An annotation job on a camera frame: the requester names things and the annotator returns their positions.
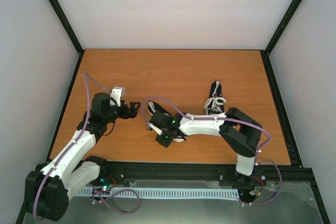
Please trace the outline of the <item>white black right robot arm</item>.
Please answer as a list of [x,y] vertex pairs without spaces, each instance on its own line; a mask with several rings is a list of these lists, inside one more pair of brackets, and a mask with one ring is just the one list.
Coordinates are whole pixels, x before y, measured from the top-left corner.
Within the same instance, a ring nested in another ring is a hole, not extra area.
[[174,139],[186,140],[192,135],[220,136],[237,154],[236,172],[250,176],[255,166],[262,126],[237,108],[227,113],[193,115],[177,113],[175,116],[156,111],[148,128],[157,133],[156,141],[169,147]]

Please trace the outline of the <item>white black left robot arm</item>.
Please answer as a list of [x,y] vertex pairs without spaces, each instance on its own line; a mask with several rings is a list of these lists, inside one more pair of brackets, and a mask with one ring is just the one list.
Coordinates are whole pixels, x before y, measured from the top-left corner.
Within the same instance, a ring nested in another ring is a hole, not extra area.
[[120,98],[114,90],[96,93],[67,145],[52,161],[27,175],[25,208],[37,221],[60,220],[78,191],[93,180],[100,184],[108,180],[105,159],[82,158],[107,134],[108,124],[137,116],[141,103],[126,104]]

